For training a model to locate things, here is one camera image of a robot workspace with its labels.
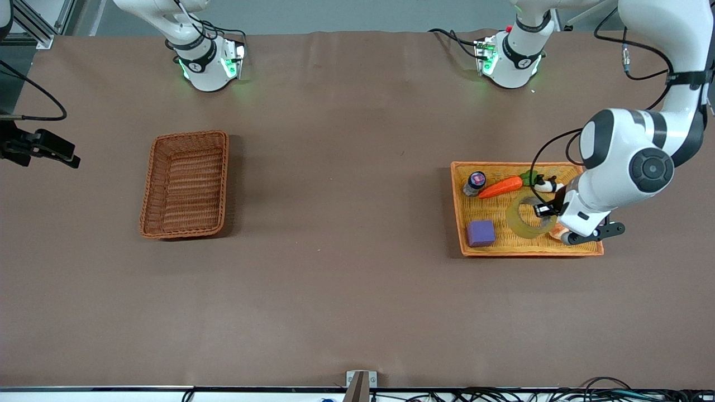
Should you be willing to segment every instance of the clear tape roll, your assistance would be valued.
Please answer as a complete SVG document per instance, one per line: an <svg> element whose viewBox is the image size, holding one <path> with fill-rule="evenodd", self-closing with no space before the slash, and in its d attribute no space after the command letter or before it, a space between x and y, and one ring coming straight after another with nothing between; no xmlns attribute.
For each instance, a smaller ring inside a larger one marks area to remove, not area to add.
<svg viewBox="0 0 715 402"><path fill-rule="evenodd" d="M506 210L506 224L509 226L512 232L517 236L523 237L525 239L535 239L556 226L556 217L542 217L540 226L531 226L524 221L519 213L519 207L521 205L539 205L541 201L536 198L533 194L529 192L522 192L514 199L509 208Z"/></svg>

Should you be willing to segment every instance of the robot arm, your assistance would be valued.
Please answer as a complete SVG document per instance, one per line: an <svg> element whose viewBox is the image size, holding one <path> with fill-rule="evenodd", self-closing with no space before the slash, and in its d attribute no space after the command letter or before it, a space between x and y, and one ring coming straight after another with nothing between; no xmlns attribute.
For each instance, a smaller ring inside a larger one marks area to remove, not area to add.
<svg viewBox="0 0 715 402"><path fill-rule="evenodd" d="M505 88L522 87L541 61L543 46L556 28L551 9L593 6L600 0L510 0L516 8L511 31L501 31L478 46L478 71Z"/></svg>
<svg viewBox="0 0 715 402"><path fill-rule="evenodd" d="M573 233L567 244L603 237L600 222L618 207L658 194L674 170L699 150L712 78L713 16L707 0L620 0L629 30L649 38L671 61L669 92L660 112L606 109L581 133L586 171L557 193L551 209Z"/></svg>
<svg viewBox="0 0 715 402"><path fill-rule="evenodd" d="M219 34L211 37L193 12L209 0L114 0L122 10L158 29L179 55L184 77L198 90L213 92L240 78L245 44Z"/></svg>
<svg viewBox="0 0 715 402"><path fill-rule="evenodd" d="M10 28L12 28L12 1L0 0L0 41L5 39Z"/></svg>

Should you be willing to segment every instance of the purple cube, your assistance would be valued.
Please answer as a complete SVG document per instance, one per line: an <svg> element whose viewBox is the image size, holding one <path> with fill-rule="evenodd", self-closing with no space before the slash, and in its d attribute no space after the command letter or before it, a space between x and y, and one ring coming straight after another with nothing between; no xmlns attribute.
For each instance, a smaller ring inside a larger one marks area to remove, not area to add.
<svg viewBox="0 0 715 402"><path fill-rule="evenodd" d="M488 247L496 241L494 223L490 220L473 220L467 225L469 247Z"/></svg>

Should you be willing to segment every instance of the wicker basket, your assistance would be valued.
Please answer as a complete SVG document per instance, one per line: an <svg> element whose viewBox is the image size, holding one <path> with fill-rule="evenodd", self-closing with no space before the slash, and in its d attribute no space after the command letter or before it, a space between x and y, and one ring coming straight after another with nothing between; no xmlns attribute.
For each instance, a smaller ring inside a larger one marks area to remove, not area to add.
<svg viewBox="0 0 715 402"><path fill-rule="evenodd" d="M454 210L459 232L459 246L466 257L586 257L603 255L601 242L588 242L582 245L567 246L554 240L548 234L536 239L525 239L517 236L506 224L506 210L512 204L519 192L531 192L524 187L519 191L509 192L497 197L480 199L467 197L462 193L462 187L472 172L480 170L487 177L487 185L492 185L510 176L526 172L531 163L508 162L452 162L452 193ZM547 177L556 176L559 182L568 182L583 170L568 162L538 163L537 173ZM544 194L549 200L553 195ZM540 221L528 205L520 207L521 216L529 225L538 226ZM473 220L492 220L496 231L496 242L490 247L469 247L467 242L467 224Z"/></svg>
<svg viewBox="0 0 715 402"><path fill-rule="evenodd" d="M218 233L226 211L227 171L223 131L157 137L149 153L141 235L170 239Z"/></svg>

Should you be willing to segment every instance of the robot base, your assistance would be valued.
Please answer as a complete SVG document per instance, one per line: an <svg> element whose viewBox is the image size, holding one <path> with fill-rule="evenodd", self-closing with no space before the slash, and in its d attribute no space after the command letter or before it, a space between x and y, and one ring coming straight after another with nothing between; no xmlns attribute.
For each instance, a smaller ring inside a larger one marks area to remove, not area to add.
<svg viewBox="0 0 715 402"><path fill-rule="evenodd" d="M213 39L217 52L213 59L206 65L203 72L195 72L192 63L185 66L184 77L191 84L203 92L214 92L225 87L232 79L240 79L245 48L235 41L217 36Z"/></svg>
<svg viewBox="0 0 715 402"><path fill-rule="evenodd" d="M484 42L475 43L475 54L487 57L487 60L477 59L477 71L480 75L489 77L500 87L509 89L523 87L531 76L536 74L541 56L525 69L516 68L501 51L506 36L507 33L501 31L495 36L484 39Z"/></svg>

